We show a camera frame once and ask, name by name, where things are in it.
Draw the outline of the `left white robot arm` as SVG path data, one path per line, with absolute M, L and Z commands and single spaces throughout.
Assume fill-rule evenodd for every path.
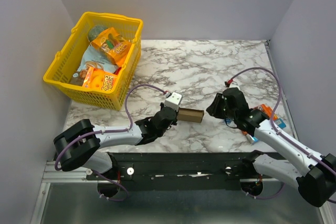
M 86 167 L 97 171 L 104 179 L 112 179 L 117 171 L 112 157 L 98 150 L 152 143 L 177 124 L 178 111 L 178 105 L 161 103 L 160 111 L 154 116 L 138 120 L 128 129 L 97 126 L 89 119 L 80 120 L 54 138 L 57 153 L 55 170 L 68 172 Z

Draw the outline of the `brown cardboard paper box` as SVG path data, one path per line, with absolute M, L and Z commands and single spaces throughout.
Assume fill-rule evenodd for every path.
M 201 123 L 204 117 L 204 110 L 180 108 L 177 120 L 193 123 Z

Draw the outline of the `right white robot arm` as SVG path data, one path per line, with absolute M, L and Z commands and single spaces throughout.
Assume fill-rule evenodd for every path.
M 321 207 L 335 193 L 335 156 L 308 148 L 279 128 L 272 116 L 249 108 L 238 88 L 217 93 L 206 111 L 214 118 L 232 120 L 239 130 L 266 143 L 284 158 L 276 160 L 254 151 L 241 165 L 246 177 L 262 174 L 275 178 L 296 189 L 314 207 Z

